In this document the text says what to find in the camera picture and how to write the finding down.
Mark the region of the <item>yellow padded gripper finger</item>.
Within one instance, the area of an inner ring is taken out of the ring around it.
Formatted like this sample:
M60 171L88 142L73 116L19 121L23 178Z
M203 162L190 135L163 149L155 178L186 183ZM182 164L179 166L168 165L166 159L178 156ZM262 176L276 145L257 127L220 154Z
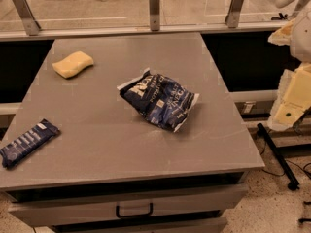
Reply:
M295 19L288 21L284 26L273 32L268 37L268 42L277 46L289 45Z
M281 76L267 125L274 131L284 131L293 127L310 108L311 64L301 63Z

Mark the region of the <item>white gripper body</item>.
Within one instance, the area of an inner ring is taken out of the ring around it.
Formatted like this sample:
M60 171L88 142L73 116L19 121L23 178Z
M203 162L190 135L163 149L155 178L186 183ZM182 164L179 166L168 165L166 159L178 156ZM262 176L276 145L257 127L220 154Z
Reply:
M311 11L296 17L290 43L291 55L301 62L311 62Z

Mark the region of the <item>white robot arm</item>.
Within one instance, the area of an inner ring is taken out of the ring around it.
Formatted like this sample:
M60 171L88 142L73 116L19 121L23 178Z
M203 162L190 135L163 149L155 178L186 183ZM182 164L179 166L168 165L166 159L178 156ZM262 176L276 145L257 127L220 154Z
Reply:
M276 0L283 8L294 0ZM274 131L293 127L311 108L311 12L303 8L310 0L298 0L293 19L268 38L274 45L290 47L290 54L301 64L294 71L285 70L280 78L277 99L267 125Z

